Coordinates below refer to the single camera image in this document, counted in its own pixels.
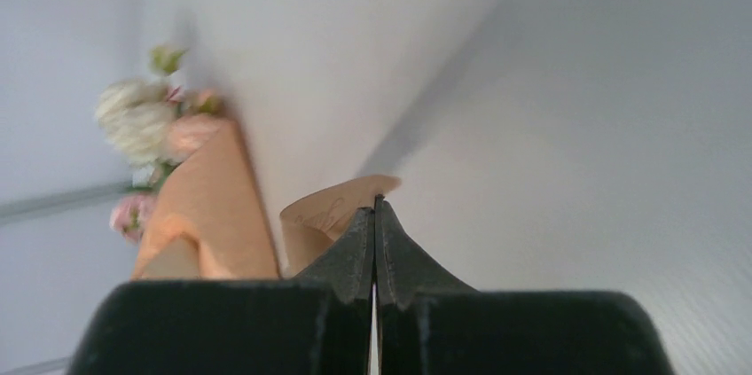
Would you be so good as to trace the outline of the pink rose stem bunch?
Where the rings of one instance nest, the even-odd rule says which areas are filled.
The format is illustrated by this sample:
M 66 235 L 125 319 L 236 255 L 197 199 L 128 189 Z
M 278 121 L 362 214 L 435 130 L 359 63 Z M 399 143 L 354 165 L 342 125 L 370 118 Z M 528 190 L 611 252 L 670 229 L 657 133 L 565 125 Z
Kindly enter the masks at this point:
M 110 215 L 110 228 L 133 244 L 138 244 L 156 206 L 152 194 L 134 193 L 122 198 Z

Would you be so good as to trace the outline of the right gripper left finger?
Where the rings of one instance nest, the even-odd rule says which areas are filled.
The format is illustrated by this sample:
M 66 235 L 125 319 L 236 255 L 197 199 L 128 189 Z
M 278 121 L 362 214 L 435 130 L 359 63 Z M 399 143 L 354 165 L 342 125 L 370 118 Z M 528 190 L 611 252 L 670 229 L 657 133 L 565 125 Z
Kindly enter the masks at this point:
M 156 280 L 116 287 L 71 374 L 366 374 L 374 213 L 287 280 Z

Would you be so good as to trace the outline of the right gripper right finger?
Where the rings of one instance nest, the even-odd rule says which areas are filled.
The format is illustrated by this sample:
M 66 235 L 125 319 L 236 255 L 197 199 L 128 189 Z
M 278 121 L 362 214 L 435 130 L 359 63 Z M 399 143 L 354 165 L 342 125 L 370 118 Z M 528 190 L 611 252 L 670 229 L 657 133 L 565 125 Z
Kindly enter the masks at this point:
M 654 324 L 616 291 L 486 291 L 453 276 L 374 202 L 384 374 L 671 374 Z

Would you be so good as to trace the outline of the tan ribbon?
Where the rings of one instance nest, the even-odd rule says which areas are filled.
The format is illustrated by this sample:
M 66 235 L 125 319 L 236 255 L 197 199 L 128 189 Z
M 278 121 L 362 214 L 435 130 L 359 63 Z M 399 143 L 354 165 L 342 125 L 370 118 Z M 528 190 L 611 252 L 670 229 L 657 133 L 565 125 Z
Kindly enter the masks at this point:
M 316 191 L 285 207 L 279 214 L 287 258 L 286 277 L 313 263 L 344 233 L 355 212 L 373 207 L 375 197 L 401 185 L 397 176 L 361 176 Z

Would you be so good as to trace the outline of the beige wrapping paper sheet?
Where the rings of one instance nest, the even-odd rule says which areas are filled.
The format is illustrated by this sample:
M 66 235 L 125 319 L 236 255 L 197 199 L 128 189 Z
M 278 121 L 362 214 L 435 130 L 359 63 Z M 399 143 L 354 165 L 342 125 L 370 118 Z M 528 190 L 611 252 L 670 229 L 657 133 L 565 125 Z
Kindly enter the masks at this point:
M 236 122 L 223 120 L 162 185 L 131 278 L 279 277 L 245 141 Z

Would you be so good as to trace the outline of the white rose stem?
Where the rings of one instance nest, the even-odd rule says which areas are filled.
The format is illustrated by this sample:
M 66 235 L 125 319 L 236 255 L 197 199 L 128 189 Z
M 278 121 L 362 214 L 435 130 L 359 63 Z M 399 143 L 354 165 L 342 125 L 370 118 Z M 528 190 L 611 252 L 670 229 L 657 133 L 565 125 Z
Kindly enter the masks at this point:
M 178 118 L 183 87 L 172 76 L 188 52 L 167 44 L 149 51 L 152 79 L 135 77 L 115 82 L 102 92 L 94 118 L 107 143 L 133 167 L 145 167 L 167 158 L 167 137 Z

